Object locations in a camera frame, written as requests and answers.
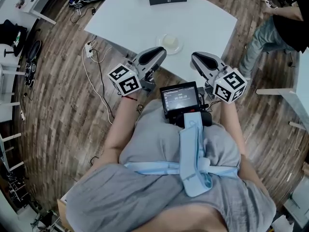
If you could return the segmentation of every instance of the light blue strap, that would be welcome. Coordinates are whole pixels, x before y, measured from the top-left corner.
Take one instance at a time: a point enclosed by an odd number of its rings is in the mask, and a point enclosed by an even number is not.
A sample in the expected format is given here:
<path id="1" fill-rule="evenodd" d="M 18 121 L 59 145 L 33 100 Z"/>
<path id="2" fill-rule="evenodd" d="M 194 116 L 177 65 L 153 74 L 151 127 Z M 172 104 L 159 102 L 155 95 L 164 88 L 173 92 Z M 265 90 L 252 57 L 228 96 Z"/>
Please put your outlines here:
<path id="1" fill-rule="evenodd" d="M 125 167 L 139 173 L 147 175 L 168 175 L 179 174 L 179 163 L 171 161 L 146 161 L 127 162 Z M 198 159 L 198 171 L 201 174 L 215 174 L 229 178 L 238 178 L 238 168 L 224 166 L 210 166 L 208 158 Z"/>
<path id="2" fill-rule="evenodd" d="M 189 128 L 191 126 L 197 126 L 198 128 L 198 156 L 204 157 L 205 156 L 205 150 L 203 146 L 203 122 L 200 112 L 195 113 L 186 113 L 183 115 L 184 118 L 184 127 Z"/>
<path id="3" fill-rule="evenodd" d="M 180 131 L 180 166 L 179 175 L 185 192 L 189 197 L 196 197 L 212 187 L 211 178 L 205 183 L 197 169 L 198 163 L 198 127 L 193 125 Z"/>

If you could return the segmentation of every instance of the table leg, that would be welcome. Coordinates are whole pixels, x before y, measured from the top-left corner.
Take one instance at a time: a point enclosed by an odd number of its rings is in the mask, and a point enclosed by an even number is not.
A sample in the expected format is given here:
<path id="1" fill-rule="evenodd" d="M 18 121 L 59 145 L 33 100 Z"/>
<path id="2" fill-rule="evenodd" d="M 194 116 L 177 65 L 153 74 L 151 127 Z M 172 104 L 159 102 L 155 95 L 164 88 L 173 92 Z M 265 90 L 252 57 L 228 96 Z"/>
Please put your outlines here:
<path id="1" fill-rule="evenodd" d="M 5 137 L 5 138 L 2 139 L 2 141 L 6 142 L 6 141 L 9 141 L 9 140 L 11 140 L 13 138 L 20 137 L 20 136 L 21 136 L 21 133 L 18 133 L 18 134 L 15 134 L 13 136 Z"/>
<path id="2" fill-rule="evenodd" d="M 294 123 L 294 122 L 291 122 L 291 121 L 289 122 L 289 125 L 293 126 L 293 127 L 296 127 L 296 128 L 299 128 L 301 130 L 306 130 L 306 128 L 303 125 L 297 124 L 297 123 Z"/>
<path id="3" fill-rule="evenodd" d="M 1 93 L 1 95 L 14 95 L 15 93 Z"/>
<path id="4" fill-rule="evenodd" d="M 2 73 L 10 74 L 10 75 L 25 75 L 26 74 L 26 72 L 13 72 L 13 71 L 7 71 L 7 70 L 3 70 Z"/>
<path id="5" fill-rule="evenodd" d="M 256 94 L 258 95 L 281 95 L 282 92 L 293 91 L 291 88 L 264 88 L 257 89 Z"/>
<path id="6" fill-rule="evenodd" d="M 2 65 L 6 66 L 6 67 L 11 67 L 11 68 L 20 68 L 20 65 L 18 65 L 18 64 L 4 63 Z"/>
<path id="7" fill-rule="evenodd" d="M 14 167 L 10 168 L 10 171 L 14 170 L 15 168 L 20 167 L 21 165 L 24 165 L 24 162 L 23 162 L 23 161 L 22 161 L 22 162 L 20 162 L 20 163 L 18 163 L 18 164 L 17 164 L 17 165 L 15 165 Z"/>
<path id="8" fill-rule="evenodd" d="M 9 151 L 10 151 L 10 150 L 12 150 L 12 149 L 14 149 L 14 147 L 13 147 L 13 146 L 12 146 L 12 147 L 10 147 L 10 148 L 8 148 L 8 149 L 6 149 L 6 150 L 5 150 L 5 153 L 6 153 L 6 152 L 9 152 Z"/>
<path id="9" fill-rule="evenodd" d="M 41 19 L 44 19 L 45 21 L 50 22 L 51 24 L 56 25 L 56 23 L 57 23 L 56 21 L 53 21 L 52 19 L 50 19 L 50 18 L 44 16 L 43 14 L 41 14 L 41 13 L 35 11 L 35 10 L 32 10 L 31 13 L 34 14 L 35 16 L 41 18 Z"/>
<path id="10" fill-rule="evenodd" d="M 19 105 L 20 105 L 20 102 L 2 103 L 0 104 L 0 107 L 1 106 L 19 106 Z"/>

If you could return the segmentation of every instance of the person's leg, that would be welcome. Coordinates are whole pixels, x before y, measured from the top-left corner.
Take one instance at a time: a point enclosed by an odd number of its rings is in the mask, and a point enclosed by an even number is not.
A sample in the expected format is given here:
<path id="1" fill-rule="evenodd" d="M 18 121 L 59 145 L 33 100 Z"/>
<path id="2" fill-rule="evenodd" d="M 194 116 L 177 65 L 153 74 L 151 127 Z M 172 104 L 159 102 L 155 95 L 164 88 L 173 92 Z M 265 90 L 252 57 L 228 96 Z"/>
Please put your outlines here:
<path id="1" fill-rule="evenodd" d="M 241 74 L 245 78 L 250 78 L 255 61 L 263 51 L 264 46 L 267 44 L 266 50 L 275 50 L 281 46 L 282 41 L 275 28 L 273 18 L 270 17 L 255 31 L 253 39 L 248 44 L 247 52 L 239 65 Z"/>
<path id="2" fill-rule="evenodd" d="M 276 51 L 280 48 L 280 46 L 276 43 L 266 43 L 263 47 L 262 52 L 271 52 Z"/>

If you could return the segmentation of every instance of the white table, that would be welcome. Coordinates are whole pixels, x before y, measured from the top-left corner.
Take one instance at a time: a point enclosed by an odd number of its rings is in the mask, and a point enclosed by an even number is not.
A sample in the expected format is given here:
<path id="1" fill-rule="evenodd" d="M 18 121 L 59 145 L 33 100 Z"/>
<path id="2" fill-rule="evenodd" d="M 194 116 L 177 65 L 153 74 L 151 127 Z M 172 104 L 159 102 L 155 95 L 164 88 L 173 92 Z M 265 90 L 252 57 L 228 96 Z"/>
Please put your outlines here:
<path id="1" fill-rule="evenodd" d="M 15 71 L 9 71 L 9 70 L 4 70 L 2 68 L 2 66 L 0 65 L 0 111 L 1 111 L 1 108 L 4 107 L 4 106 L 18 106 L 20 105 L 20 102 L 7 102 L 6 99 L 3 99 L 2 96 L 12 96 L 14 95 L 14 93 L 10 92 L 10 93 L 7 93 L 7 92 L 4 92 L 3 93 L 3 81 L 4 81 L 4 78 L 5 78 L 5 75 L 25 75 L 25 72 L 15 72 Z"/>
<path id="2" fill-rule="evenodd" d="M 150 6 L 149 0 L 106 0 L 85 30 L 118 48 L 134 53 L 155 46 L 158 36 L 171 34 L 183 49 L 168 55 L 162 67 L 185 81 L 204 86 L 190 68 L 191 54 L 205 51 L 225 58 L 237 19 L 207 0 L 187 0 Z"/>
<path id="3" fill-rule="evenodd" d="M 13 138 L 20 137 L 20 136 L 21 136 L 21 133 L 18 133 L 18 134 L 15 134 L 15 135 L 13 135 L 13 136 L 9 136 L 9 137 L 6 137 L 6 138 L 2 138 L 1 135 L 0 135 L 0 150 L 1 150 L 1 153 L 2 153 L 1 160 L 2 160 L 2 162 L 3 162 L 3 164 L 4 164 L 5 168 L 6 168 L 6 170 L 7 170 L 8 172 L 10 172 L 10 171 L 14 170 L 15 168 L 18 168 L 19 166 L 23 165 L 24 162 L 21 161 L 19 164 L 17 164 L 17 165 L 15 165 L 15 166 L 13 166 L 12 168 L 10 168 L 9 163 L 8 163 L 8 161 L 7 161 L 7 158 L 6 158 L 6 155 L 5 155 L 5 154 L 6 154 L 6 152 L 8 152 L 8 151 L 14 149 L 14 147 L 5 149 L 5 148 L 4 148 L 4 142 L 9 141 L 9 140 L 12 140 Z"/>
<path id="4" fill-rule="evenodd" d="M 309 132 L 309 49 L 299 53 L 296 60 L 293 88 L 257 89 L 258 95 L 282 95 L 295 113 L 302 125 L 290 122 L 291 126 L 306 129 Z"/>
<path id="5" fill-rule="evenodd" d="M 45 21 L 48 21 L 54 25 L 56 24 L 56 21 L 40 13 L 45 4 L 48 2 L 48 0 L 34 0 L 34 1 L 25 0 L 25 2 L 26 5 L 20 9 L 21 11 L 33 14 L 34 16 L 44 19 Z"/>

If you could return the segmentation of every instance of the power strip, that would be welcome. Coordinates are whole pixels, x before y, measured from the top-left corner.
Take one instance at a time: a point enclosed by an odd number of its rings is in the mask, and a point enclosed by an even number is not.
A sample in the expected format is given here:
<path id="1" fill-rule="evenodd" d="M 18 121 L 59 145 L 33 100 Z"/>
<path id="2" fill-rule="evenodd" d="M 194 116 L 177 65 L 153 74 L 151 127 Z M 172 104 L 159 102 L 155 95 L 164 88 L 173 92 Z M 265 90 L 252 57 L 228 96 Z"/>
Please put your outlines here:
<path id="1" fill-rule="evenodd" d="M 90 43 L 86 43 L 86 44 L 85 44 L 85 50 L 86 50 L 87 58 L 93 57 L 92 46 L 91 46 Z"/>

